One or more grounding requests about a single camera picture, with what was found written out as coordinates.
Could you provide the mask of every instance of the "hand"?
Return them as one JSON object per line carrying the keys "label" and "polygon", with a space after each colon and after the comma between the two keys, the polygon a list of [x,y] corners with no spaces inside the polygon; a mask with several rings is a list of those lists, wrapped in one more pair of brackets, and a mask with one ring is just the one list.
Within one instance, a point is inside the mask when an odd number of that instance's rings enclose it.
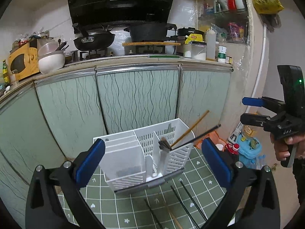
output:
{"label": "hand", "polygon": [[274,144],[275,156],[278,161],[286,160],[290,156],[287,145],[299,143],[295,153],[295,158],[305,158],[305,133],[299,133],[292,137],[275,141],[274,135],[270,134],[271,143]]}

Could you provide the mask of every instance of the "plastic drainer basket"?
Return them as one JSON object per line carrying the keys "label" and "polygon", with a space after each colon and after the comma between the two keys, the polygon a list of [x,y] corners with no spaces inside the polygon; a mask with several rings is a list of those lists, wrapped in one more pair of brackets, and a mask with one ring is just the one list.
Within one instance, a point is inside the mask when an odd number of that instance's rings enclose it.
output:
{"label": "plastic drainer basket", "polygon": [[135,130],[96,137],[105,141],[106,151],[100,162],[106,183],[113,191],[155,180],[180,170],[186,164],[192,149],[194,133],[188,133],[170,152],[161,151],[159,140],[165,137],[169,144],[186,130],[182,120],[174,119]]}

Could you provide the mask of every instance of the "floor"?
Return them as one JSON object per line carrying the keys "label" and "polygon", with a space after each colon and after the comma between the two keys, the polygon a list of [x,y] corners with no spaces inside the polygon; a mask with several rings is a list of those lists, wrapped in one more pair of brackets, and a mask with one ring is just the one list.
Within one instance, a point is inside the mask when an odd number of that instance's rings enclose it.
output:
{"label": "floor", "polygon": [[279,196],[281,228],[283,228],[299,208],[294,175],[292,169],[282,167],[280,162],[276,160],[273,144],[271,144],[269,137],[270,133],[265,132],[261,127],[257,131],[257,138],[263,146],[262,154],[266,155],[267,164],[269,166],[278,164],[273,176]]}
{"label": "floor", "polygon": [[[164,229],[179,228],[164,206],[164,201],[183,229],[195,229],[195,225],[174,195],[170,187],[172,185],[191,216],[201,227],[204,224],[204,219],[183,189],[181,180],[195,202],[209,218],[222,200],[226,190],[219,186],[209,166],[206,165],[201,151],[196,148],[193,148],[190,153],[184,173],[161,186],[133,194],[114,194],[106,184],[103,172],[98,167],[88,186],[80,191],[94,214],[108,229],[157,229],[158,224],[148,210],[145,199],[148,200]],[[68,220],[77,224],[62,194],[59,194],[59,200]]]}

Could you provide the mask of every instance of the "range hood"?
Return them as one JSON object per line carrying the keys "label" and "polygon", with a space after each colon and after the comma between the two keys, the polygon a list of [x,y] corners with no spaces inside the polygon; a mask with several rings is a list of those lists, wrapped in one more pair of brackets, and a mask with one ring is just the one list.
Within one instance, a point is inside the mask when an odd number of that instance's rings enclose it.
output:
{"label": "range hood", "polygon": [[143,21],[167,23],[173,0],[68,0],[73,23],[86,30]]}

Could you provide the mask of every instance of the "white pipe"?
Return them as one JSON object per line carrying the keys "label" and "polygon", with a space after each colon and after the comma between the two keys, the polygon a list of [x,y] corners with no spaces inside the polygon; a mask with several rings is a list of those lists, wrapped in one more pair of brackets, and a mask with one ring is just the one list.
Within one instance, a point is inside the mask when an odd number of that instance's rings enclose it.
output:
{"label": "white pipe", "polygon": [[[258,69],[258,73],[257,73],[257,78],[256,78],[256,82],[254,85],[254,89],[251,95],[251,98],[254,98],[257,87],[258,87],[258,83],[260,81],[260,75],[262,74],[262,68],[263,68],[263,63],[264,63],[264,59],[265,59],[265,51],[266,51],[266,35],[267,35],[267,26],[266,24],[264,24],[263,26],[263,47],[262,47],[262,55],[260,56],[260,68]],[[246,109],[246,113],[249,112],[251,106],[248,106]]]}

